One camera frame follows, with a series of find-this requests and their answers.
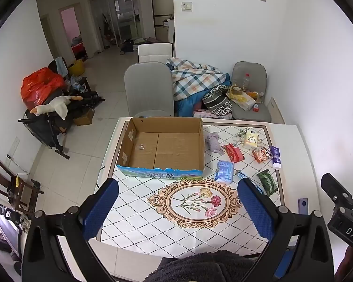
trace yellow bucket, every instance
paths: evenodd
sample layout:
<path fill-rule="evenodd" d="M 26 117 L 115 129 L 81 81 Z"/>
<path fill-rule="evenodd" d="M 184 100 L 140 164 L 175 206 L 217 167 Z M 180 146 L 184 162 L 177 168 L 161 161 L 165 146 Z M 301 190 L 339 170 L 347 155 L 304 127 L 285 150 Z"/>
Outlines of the yellow bucket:
<path fill-rule="evenodd" d="M 76 63 L 68 68 L 69 74 L 72 76 L 80 76 L 85 72 L 85 66 L 82 59 L 76 61 Z"/>

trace blue bedding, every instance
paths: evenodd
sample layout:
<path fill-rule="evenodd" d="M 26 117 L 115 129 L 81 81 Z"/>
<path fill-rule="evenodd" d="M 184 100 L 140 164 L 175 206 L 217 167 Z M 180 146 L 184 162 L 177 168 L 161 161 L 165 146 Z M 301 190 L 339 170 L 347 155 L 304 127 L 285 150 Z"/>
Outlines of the blue bedding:
<path fill-rule="evenodd" d="M 230 75 L 228 73 L 226 75 L 226 80 L 222 83 L 222 85 L 230 86 Z M 176 112 L 178 117 L 192 117 L 193 107 L 201 101 L 203 96 L 207 94 L 211 89 L 200 91 L 193 95 L 190 95 L 187 98 L 184 98 L 180 101 L 175 101 L 174 106 L 176 107 Z"/>

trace floral medallion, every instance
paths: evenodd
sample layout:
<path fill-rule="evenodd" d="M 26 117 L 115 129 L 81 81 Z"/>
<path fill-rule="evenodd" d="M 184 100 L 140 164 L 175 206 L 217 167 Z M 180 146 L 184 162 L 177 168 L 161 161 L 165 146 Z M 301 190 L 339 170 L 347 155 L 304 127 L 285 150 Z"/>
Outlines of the floral medallion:
<path fill-rule="evenodd" d="M 182 228 L 214 228 L 243 206 L 237 190 L 209 179 L 174 182 L 147 200 L 159 214 Z"/>

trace green snack package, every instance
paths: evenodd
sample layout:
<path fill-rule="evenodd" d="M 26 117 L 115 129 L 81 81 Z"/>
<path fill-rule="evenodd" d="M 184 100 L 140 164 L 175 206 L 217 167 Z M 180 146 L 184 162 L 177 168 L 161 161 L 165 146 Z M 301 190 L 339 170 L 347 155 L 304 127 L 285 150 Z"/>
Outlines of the green snack package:
<path fill-rule="evenodd" d="M 268 169 L 256 174 L 256 176 L 259 177 L 260 181 L 262 182 L 265 193 L 268 197 L 279 190 Z"/>

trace dining table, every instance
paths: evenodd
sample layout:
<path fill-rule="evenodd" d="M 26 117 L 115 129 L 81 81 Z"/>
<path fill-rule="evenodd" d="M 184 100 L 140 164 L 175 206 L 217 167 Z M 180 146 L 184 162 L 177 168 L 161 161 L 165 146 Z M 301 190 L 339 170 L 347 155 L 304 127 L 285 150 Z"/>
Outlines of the dining table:
<path fill-rule="evenodd" d="M 116 166 L 130 117 L 118 120 L 107 147 L 95 191 L 107 178 L 119 183 L 119 196 L 108 213 L 97 240 L 149 255 L 184 258 L 202 252 L 227 250 L 239 255 L 259 254 L 267 239 L 259 235 L 237 194 L 240 180 L 215 181 L 217 163 L 230 161 L 227 153 L 205 148 L 202 180 L 131 177 Z M 225 119 L 203 119 L 204 134 L 217 132 L 220 145 L 237 143 L 241 130 L 251 128 L 265 147 L 280 149 L 281 168 L 271 159 L 258 163 L 252 151 L 239 144 L 244 159 L 234 164 L 263 189 L 259 172 L 268 171 L 277 185 L 270 195 L 276 206 L 298 213 L 298 200 L 307 199 L 308 213 L 319 210 L 317 185 L 302 136 L 295 125 Z"/>

